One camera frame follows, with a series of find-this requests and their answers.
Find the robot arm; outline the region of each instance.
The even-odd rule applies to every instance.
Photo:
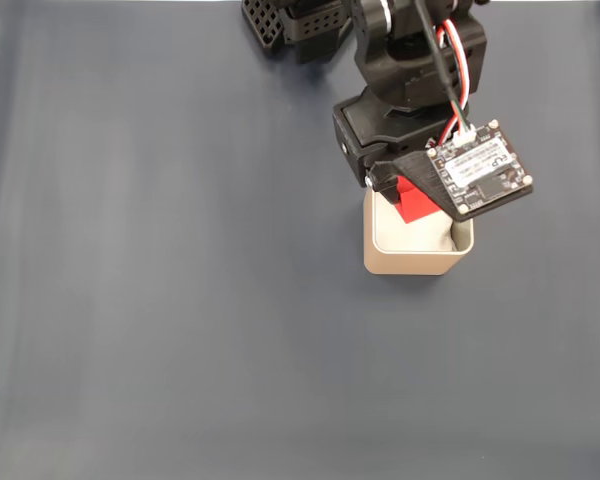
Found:
[[[367,86],[333,118],[361,186],[395,204],[406,177],[457,221],[531,193],[499,123],[466,119],[487,44],[470,9],[488,0],[263,1],[243,0],[243,13],[268,54],[286,44],[301,63],[326,61],[354,30]]]

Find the white wire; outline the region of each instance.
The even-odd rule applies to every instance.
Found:
[[[456,29],[456,26],[453,24],[452,21],[450,20],[446,20],[444,22],[445,24],[445,34],[446,35],[451,35],[453,37],[453,40],[460,45],[460,51],[458,52],[458,64],[462,67],[461,71],[458,72],[460,75],[462,75],[462,90],[463,93],[466,91],[467,93],[471,91],[471,78],[469,75],[469,62],[467,62],[467,55],[465,54],[464,51],[464,46],[462,45],[462,39],[460,38],[460,35],[458,34],[458,30]],[[466,72],[466,75],[462,74],[462,69],[464,69],[464,71]],[[467,106],[467,103],[469,101],[469,95],[467,94],[462,95],[464,98],[464,101],[462,102],[462,104],[460,105],[462,107],[462,109],[464,110]],[[452,123],[451,123],[451,128],[449,128],[449,130],[447,130],[447,134],[445,135],[445,137],[442,139],[442,143],[445,143],[447,141],[447,139],[449,138],[449,136],[451,135],[451,132],[453,131],[453,127],[455,126],[456,122],[458,121],[458,118],[454,115]],[[463,126],[462,123],[460,123],[459,126],[460,129],[460,133],[462,133],[463,130]]]
[[[384,19],[387,22],[387,33],[391,33],[391,10],[389,10],[389,1],[380,0],[380,4],[384,10]]]

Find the black circuit board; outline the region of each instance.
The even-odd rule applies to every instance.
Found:
[[[477,129],[475,141],[436,148],[431,158],[458,212],[466,215],[502,197],[530,189],[528,175],[498,122]]]

